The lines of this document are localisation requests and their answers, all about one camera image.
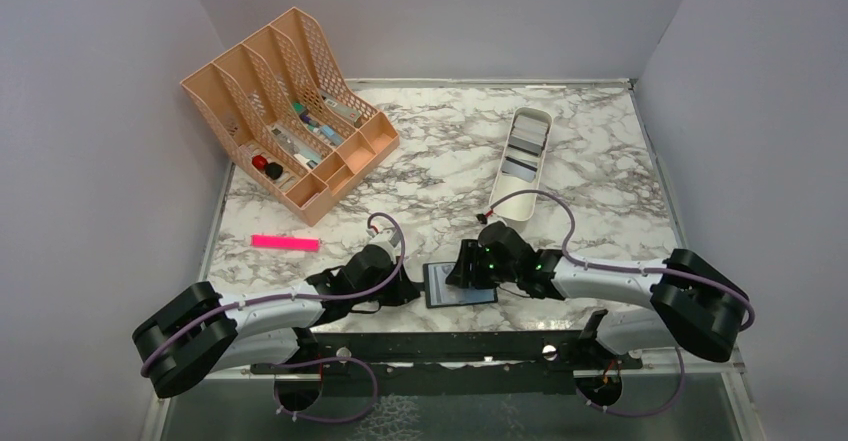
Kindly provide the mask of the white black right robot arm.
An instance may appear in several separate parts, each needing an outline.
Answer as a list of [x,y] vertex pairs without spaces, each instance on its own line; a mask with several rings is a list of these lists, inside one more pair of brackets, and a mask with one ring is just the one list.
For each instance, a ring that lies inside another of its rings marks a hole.
[[577,341],[579,359],[600,368],[616,355],[678,347],[703,360],[730,359],[750,325],[749,296],[702,257],[677,248],[665,259],[604,261],[533,249],[502,222],[464,240],[444,283],[489,290],[513,283],[533,299],[596,299],[629,305],[603,315]]

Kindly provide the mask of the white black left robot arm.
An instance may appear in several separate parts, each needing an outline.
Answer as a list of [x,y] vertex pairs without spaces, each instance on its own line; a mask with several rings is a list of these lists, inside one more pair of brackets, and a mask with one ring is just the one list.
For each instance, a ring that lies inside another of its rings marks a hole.
[[420,295],[400,257],[369,244],[342,266],[256,297],[194,283],[142,322],[132,341],[143,377],[158,397],[171,398],[232,367],[282,363],[302,371],[314,358],[305,338],[310,328],[340,320],[361,303],[397,307]]

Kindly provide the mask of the black leather card holder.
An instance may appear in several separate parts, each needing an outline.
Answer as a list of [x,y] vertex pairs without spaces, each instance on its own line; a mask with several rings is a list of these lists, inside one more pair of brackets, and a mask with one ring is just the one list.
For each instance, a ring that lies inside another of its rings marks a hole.
[[498,301],[495,289],[460,288],[447,283],[454,262],[425,263],[422,266],[423,293],[428,309],[494,304]]

